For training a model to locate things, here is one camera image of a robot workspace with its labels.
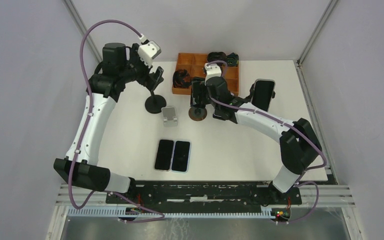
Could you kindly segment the phone with blue case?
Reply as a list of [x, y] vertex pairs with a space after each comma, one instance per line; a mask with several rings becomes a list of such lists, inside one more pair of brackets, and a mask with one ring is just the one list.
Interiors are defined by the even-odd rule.
[[189, 141], [176, 141], [174, 144], [171, 170], [185, 173], [188, 170], [191, 143]]

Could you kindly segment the phone with clear case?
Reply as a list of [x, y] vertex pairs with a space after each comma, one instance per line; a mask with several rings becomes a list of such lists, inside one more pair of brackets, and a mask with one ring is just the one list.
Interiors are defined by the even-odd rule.
[[154, 169], [158, 171], [168, 171], [171, 168], [172, 155], [174, 150], [174, 140], [161, 139], [158, 142]]

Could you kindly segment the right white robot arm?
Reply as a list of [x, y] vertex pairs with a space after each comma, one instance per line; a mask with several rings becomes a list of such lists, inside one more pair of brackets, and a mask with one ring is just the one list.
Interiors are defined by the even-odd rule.
[[257, 79], [245, 98], [231, 93], [221, 77], [194, 77], [191, 81], [190, 106], [214, 108], [213, 117], [252, 128], [279, 144], [282, 167], [270, 183], [269, 199], [282, 204], [297, 183], [323, 151], [316, 133], [305, 118], [288, 120], [268, 112], [275, 97], [275, 81]]

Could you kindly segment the brown round phone stand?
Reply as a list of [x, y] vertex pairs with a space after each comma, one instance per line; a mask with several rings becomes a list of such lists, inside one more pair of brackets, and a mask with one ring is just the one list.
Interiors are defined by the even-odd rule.
[[199, 122], [207, 117], [207, 110], [205, 108], [192, 106], [189, 108], [188, 116], [191, 120]]

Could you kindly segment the black round phone stand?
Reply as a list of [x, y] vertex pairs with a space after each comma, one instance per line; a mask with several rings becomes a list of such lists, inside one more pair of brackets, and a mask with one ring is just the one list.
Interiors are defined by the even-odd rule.
[[159, 114], [162, 112], [162, 108], [167, 106], [166, 99], [162, 95], [155, 94], [154, 91], [149, 91], [150, 97], [145, 101], [145, 109], [150, 114]]

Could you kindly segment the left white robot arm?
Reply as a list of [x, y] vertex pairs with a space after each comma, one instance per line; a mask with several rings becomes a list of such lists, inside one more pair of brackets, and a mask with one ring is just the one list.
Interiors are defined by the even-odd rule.
[[125, 204], [133, 203], [137, 190], [134, 179], [98, 166], [101, 141], [109, 117], [126, 84], [137, 82], [153, 92], [164, 79], [164, 70], [152, 72], [152, 63], [161, 53], [153, 41], [134, 43], [107, 43], [102, 49], [103, 60], [89, 78], [91, 92], [86, 103], [73, 145], [63, 159], [57, 158], [53, 168], [66, 183], [97, 192], [118, 192]]

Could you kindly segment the white folding phone stand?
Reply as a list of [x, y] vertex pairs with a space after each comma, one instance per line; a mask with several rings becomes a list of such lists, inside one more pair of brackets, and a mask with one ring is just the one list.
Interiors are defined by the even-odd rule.
[[174, 106], [166, 106], [161, 108], [164, 127], [177, 127], [178, 116]]

